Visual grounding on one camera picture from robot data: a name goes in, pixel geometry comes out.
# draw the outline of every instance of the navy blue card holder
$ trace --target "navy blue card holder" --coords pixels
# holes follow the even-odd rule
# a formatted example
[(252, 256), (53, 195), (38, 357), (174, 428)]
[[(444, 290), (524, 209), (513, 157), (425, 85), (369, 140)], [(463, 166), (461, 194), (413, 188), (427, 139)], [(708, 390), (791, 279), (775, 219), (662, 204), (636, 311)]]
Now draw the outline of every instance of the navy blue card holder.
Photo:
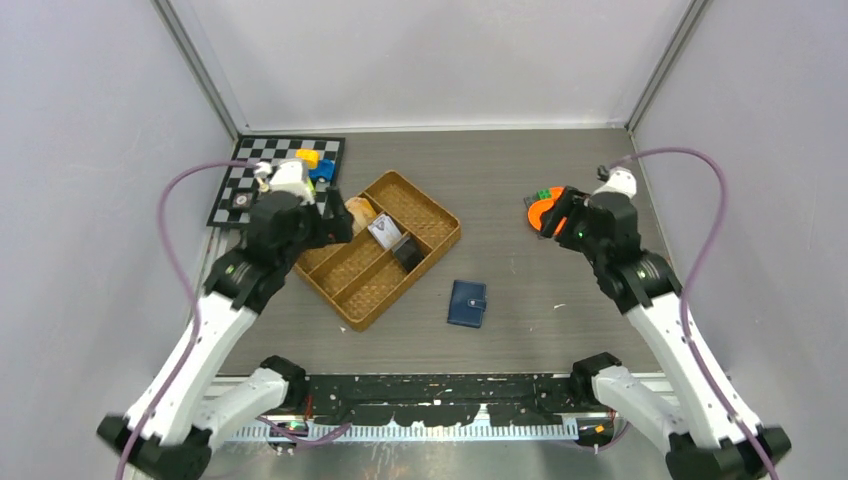
[(454, 280), (448, 323), (480, 328), (486, 311), (486, 284)]

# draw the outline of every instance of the gray tabletop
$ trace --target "gray tabletop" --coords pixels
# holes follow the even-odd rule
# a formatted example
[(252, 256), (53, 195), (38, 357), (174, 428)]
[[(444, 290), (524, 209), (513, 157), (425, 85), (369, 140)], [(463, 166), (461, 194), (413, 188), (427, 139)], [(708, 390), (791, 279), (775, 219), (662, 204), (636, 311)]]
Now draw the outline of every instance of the gray tabletop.
[[(598, 291), (586, 260), (537, 239), (522, 202), (550, 186), (594, 189), (596, 167), (632, 151), (623, 130), (347, 135), (345, 197), (397, 170), (460, 219), (462, 238), (362, 333), (290, 274), (222, 373), (248, 374), (274, 354), (313, 373), (567, 372), (601, 351), (633, 371), (657, 371), (645, 342)], [(665, 252), (641, 172), (634, 173), (643, 245)], [(488, 285), (479, 330), (446, 323), (455, 279)]]

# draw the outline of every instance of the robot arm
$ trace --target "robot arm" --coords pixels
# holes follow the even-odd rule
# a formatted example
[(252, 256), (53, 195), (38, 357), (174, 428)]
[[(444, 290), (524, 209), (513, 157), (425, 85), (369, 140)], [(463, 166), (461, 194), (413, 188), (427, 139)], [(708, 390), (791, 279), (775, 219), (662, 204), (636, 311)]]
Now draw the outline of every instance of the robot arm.
[[(781, 427), (766, 428), (728, 381), (694, 320), (690, 338), (680, 321), (681, 285), (664, 258), (641, 248), (636, 209), (630, 199), (636, 181), (624, 168), (599, 170), (604, 185), (591, 195), (566, 187), (545, 214), (543, 237), (554, 236), (565, 248), (583, 253), (601, 291), (618, 307), (656, 355), (680, 407), (650, 391), (603, 353), (574, 364), (572, 390), (583, 400), (618, 411), (666, 457), (672, 478), (749, 479), (763, 465), (737, 423), (757, 432), (773, 462), (790, 449)], [(701, 373), (690, 350), (695, 342), (708, 371), (738, 418), (731, 418)]]
[[(129, 462), (157, 480), (200, 478), (212, 452), (236, 430), (268, 410), (296, 408), (307, 395), (306, 372), (270, 357), (241, 385), (203, 400), (224, 359), (283, 287), (300, 254), (353, 238), (352, 216), (338, 189), (327, 190), (326, 210), (319, 213), (301, 161), (277, 167), (268, 185), (270, 192), (250, 209), (244, 242), (213, 264), (198, 300), (196, 344), (132, 447)], [(118, 454), (191, 338), (189, 326), (141, 397), (125, 414), (101, 421), (98, 436)]]

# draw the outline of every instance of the woven tray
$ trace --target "woven tray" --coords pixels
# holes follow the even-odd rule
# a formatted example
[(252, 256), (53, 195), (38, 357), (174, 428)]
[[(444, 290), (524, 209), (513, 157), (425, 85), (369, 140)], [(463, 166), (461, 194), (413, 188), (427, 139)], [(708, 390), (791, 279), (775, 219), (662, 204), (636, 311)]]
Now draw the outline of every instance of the woven tray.
[(352, 242), (305, 252), (295, 271), (356, 331), (368, 328), (459, 240), (459, 220), (401, 174), (389, 171), (362, 192), (401, 233), (409, 232), (424, 260), (406, 273), (368, 229)]

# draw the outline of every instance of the black and white checkerboard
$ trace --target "black and white checkerboard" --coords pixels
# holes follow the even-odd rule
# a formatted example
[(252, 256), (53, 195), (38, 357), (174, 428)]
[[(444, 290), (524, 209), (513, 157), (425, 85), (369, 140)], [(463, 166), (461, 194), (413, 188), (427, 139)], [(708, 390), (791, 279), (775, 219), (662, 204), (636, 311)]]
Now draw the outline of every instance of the black and white checkerboard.
[[(323, 213), (326, 203), (326, 190), (330, 185), (336, 185), (344, 153), (344, 138), (318, 137), (242, 137), (233, 151), (235, 161), (256, 164), (260, 160), (270, 161), (277, 166), (287, 158), (294, 158), (300, 148), (316, 150), (321, 159), (332, 160), (335, 163), (333, 178), (327, 183), (315, 184), (315, 199), (318, 209)], [(243, 228), (250, 221), (250, 215), (241, 209), (233, 208), (234, 192), (250, 191), (252, 196), (258, 192), (258, 185), (253, 179), (253, 169), (230, 167), (221, 182), (215, 206), (209, 214), (210, 227)]]

